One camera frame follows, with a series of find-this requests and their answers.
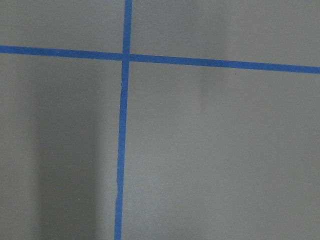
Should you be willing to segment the blue tape strip lengthwise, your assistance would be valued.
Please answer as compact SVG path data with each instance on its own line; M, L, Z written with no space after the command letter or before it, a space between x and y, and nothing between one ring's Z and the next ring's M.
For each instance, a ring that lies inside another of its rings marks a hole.
M125 174L125 152L126 152L126 127L127 127L127 108L128 108L128 89L130 73L130 48L131 48L131 26L132 26L132 7L133 2L124 2L124 22L122 38L122 60L121 60L121 91L119 104L119 123L118 123L118 148L117 148L117 195L115 199L114 216L114 239L122 238L122 215L123 215L123 192Z

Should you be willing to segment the blue tape strip crosswise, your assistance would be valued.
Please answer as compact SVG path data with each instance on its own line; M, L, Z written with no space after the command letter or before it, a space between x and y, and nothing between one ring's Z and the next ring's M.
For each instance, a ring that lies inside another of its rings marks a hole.
M86 51L86 50L69 50L69 49L53 49L53 48L1 45L0 52L2 54L129 61L129 62L137 62L137 63L157 63L157 64L201 66L201 67L217 67L217 68L261 70L261 71L275 71L275 72L289 72L289 73L303 73L303 74L317 74L317 75L320 73L320 68L318 66L261 63L261 62L247 62L247 61L233 61L233 60L219 60L219 59L202 59L202 58L173 57L173 56L157 56L157 55L145 55L145 54L124 54L124 53L116 53L116 52L100 52L100 51Z

